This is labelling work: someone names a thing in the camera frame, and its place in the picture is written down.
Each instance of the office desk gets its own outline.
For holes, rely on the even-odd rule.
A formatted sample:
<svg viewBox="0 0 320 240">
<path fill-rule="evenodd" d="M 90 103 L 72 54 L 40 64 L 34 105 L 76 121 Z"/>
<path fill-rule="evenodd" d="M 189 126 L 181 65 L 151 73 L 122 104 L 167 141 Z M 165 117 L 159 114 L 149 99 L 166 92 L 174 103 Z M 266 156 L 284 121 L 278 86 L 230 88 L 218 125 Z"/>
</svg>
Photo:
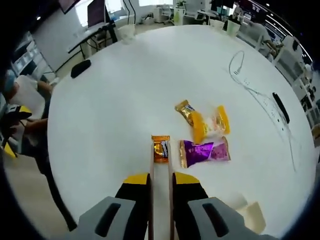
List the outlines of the office desk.
<svg viewBox="0 0 320 240">
<path fill-rule="evenodd" d="M 110 36 L 112 38 L 112 41 L 114 43 L 117 42 L 117 37 L 116 37 L 115 33 L 114 32 L 112 33 L 114 27 L 115 27 L 114 22 L 113 23 L 101 22 L 95 26 L 88 28 L 86 31 L 82 32 L 78 37 L 74 38 L 73 42 L 67 48 L 68 54 L 71 53 L 73 50 L 75 50 L 78 46 L 80 46 L 82 56 L 83 56 L 83 58 L 85 58 L 85 54 L 83 52 L 81 44 L 85 43 L 87 40 L 92 38 L 94 35 L 102 32 L 102 31 L 111 30 Z"/>
<path fill-rule="evenodd" d="M 257 91 L 276 92 L 290 117 L 296 172 L 285 129 L 278 132 L 262 107 L 230 77 L 233 55 L 245 51 L 241 76 Z M 305 113 L 294 91 L 252 47 L 211 26 L 169 26 L 117 42 L 92 57 L 91 67 L 56 86 L 48 118 L 50 164 L 60 195 L 76 222 L 106 196 L 114 196 L 128 175 L 148 172 L 151 135 L 170 135 L 176 171 L 198 178 L 210 197 L 238 192 L 258 201 L 264 233 L 282 236 L 303 210 L 313 188 L 316 156 Z M 232 63 L 236 70 L 241 62 Z M 175 105 L 188 99 L 209 113 L 224 105 L 230 123 L 230 162 L 180 167 L 178 140 L 191 129 Z M 166 165 L 154 186 L 155 239 L 169 239 Z"/>
</svg>

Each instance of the plastic wrapper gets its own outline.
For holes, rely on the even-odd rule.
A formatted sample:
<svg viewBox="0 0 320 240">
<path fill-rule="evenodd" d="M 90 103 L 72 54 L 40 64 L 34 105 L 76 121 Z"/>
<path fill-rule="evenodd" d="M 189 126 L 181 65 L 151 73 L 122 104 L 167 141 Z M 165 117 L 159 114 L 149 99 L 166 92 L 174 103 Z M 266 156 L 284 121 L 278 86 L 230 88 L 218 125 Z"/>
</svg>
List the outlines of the plastic wrapper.
<svg viewBox="0 0 320 240">
<path fill-rule="evenodd" d="M 195 109 L 190 106 L 188 100 L 184 100 L 178 105 L 174 107 L 176 111 L 182 114 L 185 120 L 188 122 L 190 126 L 193 126 L 193 121 L 191 119 L 191 113 L 195 111 Z"/>
<path fill-rule="evenodd" d="M 227 139 L 223 136 L 214 142 L 196 144 L 179 141 L 180 161 L 183 168 L 207 161 L 230 161 Z"/>
<path fill-rule="evenodd" d="M 230 133 L 228 116 L 224 106 L 218 106 L 211 116 L 203 117 L 201 113 L 190 113 L 193 122 L 192 135 L 196 144 L 203 142 L 205 138 L 222 137 Z"/>
<path fill-rule="evenodd" d="M 170 136 L 151 136 L 151 138 L 153 140 L 153 161 L 155 163 L 168 163 Z"/>
</svg>

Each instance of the window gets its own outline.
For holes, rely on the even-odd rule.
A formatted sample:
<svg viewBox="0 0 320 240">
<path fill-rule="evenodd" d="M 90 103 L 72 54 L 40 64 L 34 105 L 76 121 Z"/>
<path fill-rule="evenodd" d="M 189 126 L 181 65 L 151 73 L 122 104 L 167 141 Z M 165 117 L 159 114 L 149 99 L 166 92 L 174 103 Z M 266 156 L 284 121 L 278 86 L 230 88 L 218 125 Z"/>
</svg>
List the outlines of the window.
<svg viewBox="0 0 320 240">
<path fill-rule="evenodd" d="M 79 22 L 83 27 L 88 25 L 88 5 L 93 0 L 81 0 L 75 5 L 75 11 L 78 16 Z M 106 8 L 109 13 L 114 13 L 121 10 L 122 0 L 105 0 Z"/>
<path fill-rule="evenodd" d="M 163 4 L 168 4 L 168 5 L 173 5 L 174 1 L 173 0 L 139 0 L 139 6 L 148 6 L 148 5 L 163 5 Z"/>
</svg>

